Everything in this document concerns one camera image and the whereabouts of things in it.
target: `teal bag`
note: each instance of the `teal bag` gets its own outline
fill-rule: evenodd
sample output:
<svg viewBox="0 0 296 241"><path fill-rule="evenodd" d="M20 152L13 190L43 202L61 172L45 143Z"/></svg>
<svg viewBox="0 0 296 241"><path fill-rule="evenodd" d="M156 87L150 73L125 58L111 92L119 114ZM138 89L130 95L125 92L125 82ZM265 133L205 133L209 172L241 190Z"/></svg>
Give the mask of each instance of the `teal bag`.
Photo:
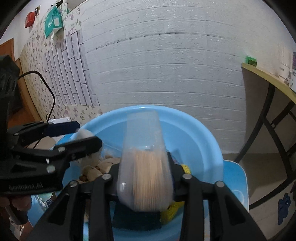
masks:
<svg viewBox="0 0 296 241"><path fill-rule="evenodd" d="M45 36L46 38L53 32L54 34L63 28L62 15L56 6L48 13L45 19Z"/></svg>

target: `person's hand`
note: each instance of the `person's hand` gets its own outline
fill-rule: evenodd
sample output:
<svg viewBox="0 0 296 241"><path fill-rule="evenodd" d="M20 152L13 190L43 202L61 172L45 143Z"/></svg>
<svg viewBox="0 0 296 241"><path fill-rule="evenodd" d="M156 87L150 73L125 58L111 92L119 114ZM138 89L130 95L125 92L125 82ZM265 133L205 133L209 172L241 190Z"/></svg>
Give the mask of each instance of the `person's hand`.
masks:
<svg viewBox="0 0 296 241"><path fill-rule="evenodd" d="M30 196L15 197L11 201L12 205L20 211L27 211L31 208L32 199ZM6 197L0 197L0 207L9 206L10 202Z"/></svg>

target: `red box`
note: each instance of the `red box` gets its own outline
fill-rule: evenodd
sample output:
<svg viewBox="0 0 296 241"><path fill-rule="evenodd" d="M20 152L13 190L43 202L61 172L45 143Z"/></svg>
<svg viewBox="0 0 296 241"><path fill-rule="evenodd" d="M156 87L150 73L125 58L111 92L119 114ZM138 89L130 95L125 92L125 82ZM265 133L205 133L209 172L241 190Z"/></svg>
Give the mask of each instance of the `red box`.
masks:
<svg viewBox="0 0 296 241"><path fill-rule="evenodd" d="M26 17L25 28L31 27L35 21L35 12L30 12Z"/></svg>

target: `yellow sponge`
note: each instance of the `yellow sponge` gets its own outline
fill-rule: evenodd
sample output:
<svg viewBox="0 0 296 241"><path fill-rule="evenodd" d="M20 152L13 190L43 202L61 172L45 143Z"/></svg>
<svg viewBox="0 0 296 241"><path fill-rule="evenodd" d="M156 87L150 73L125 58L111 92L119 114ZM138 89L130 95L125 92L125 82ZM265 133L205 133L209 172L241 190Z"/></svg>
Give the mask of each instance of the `yellow sponge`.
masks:
<svg viewBox="0 0 296 241"><path fill-rule="evenodd" d="M191 174L190 168L187 165L181 164L185 173ZM180 207L184 206L184 202L174 202L167 210L160 213L160 221L162 225L170 222L176 215Z"/></svg>

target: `table top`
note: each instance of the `table top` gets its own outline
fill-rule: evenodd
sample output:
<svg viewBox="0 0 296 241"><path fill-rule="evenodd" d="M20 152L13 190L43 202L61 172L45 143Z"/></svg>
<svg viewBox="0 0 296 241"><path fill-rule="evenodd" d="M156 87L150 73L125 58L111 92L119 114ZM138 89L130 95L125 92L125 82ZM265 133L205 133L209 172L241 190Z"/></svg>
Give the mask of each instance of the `table top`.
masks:
<svg viewBox="0 0 296 241"><path fill-rule="evenodd" d="M281 92L283 92L286 96L288 96L296 104L296 93L293 90L291 90L290 87L286 85L279 77L276 77L271 73L268 73L264 70L258 69L255 66L246 63L242 63L242 68L247 69L253 72L254 74L264 78L269 83L278 88Z"/></svg>

